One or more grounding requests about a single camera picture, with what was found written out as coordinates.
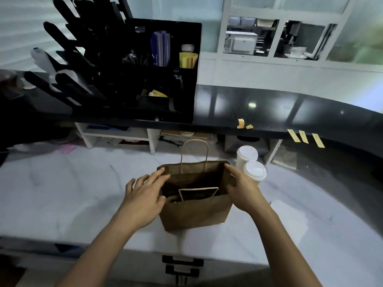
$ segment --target white plastic lid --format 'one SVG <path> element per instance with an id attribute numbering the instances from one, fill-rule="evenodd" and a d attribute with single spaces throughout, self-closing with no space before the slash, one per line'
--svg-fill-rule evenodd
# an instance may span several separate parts
<path id="1" fill-rule="evenodd" d="M 237 150 L 237 156 L 244 161 L 251 161 L 258 159 L 258 151 L 249 145 L 241 146 Z"/>
<path id="2" fill-rule="evenodd" d="M 193 44 L 182 44 L 181 45 L 181 51 L 182 52 L 194 52 L 194 45 Z"/>
<path id="3" fill-rule="evenodd" d="M 262 181 L 266 178 L 266 168 L 258 161 L 249 161 L 245 164 L 244 172 L 255 181 Z"/>

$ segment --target black organizer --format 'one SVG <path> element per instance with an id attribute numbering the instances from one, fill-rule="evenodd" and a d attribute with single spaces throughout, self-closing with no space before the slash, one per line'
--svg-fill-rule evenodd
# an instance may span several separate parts
<path id="1" fill-rule="evenodd" d="M 192 123 L 198 61 L 193 69 L 180 68 L 179 53 L 182 44 L 193 44 L 194 53 L 200 54 L 202 24 L 135 19 L 126 0 L 119 0 L 120 4 L 110 0 L 93 1 L 76 1 L 80 16 L 77 18 L 68 12 L 64 1 L 54 0 L 77 40 L 60 35 L 54 24 L 44 24 L 45 30 L 64 48 L 57 53 L 67 65 L 55 64 L 56 70 L 77 72 L 92 94 L 65 74 L 57 75 L 54 84 L 61 92 L 52 91 L 46 81 L 31 72 L 26 72 L 25 78 L 71 106 L 74 114 Z M 150 38 L 154 31 L 160 30 L 171 35 L 168 67 L 154 66 L 151 58 Z M 84 56 L 77 47 L 85 48 Z M 125 62 L 131 50 L 140 64 Z M 148 96 L 152 90 L 168 98 Z"/>

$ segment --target pink sticky note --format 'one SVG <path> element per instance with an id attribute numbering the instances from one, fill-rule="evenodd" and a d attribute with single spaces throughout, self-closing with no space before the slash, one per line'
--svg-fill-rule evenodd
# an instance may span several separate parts
<path id="1" fill-rule="evenodd" d="M 65 145 L 64 147 L 61 147 L 59 149 L 59 151 L 62 153 L 62 154 L 69 154 L 70 152 L 72 152 L 74 149 L 76 149 L 77 146 L 75 145 Z"/>

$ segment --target person's left hand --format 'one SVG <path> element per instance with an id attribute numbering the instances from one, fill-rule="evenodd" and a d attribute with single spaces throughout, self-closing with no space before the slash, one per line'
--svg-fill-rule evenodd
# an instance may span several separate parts
<path id="1" fill-rule="evenodd" d="M 161 212 L 166 198 L 159 196 L 161 187 L 170 178 L 170 174 L 160 176 L 165 171 L 161 168 L 151 175 L 135 178 L 126 185 L 125 198 L 113 216 L 112 221 L 122 228 L 132 227 L 134 231 L 146 227 Z"/>

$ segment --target white machine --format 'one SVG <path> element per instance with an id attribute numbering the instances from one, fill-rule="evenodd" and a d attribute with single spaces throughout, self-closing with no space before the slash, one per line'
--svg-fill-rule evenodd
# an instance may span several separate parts
<path id="1" fill-rule="evenodd" d="M 257 39 L 253 32 L 226 31 L 224 52 L 253 55 Z"/>

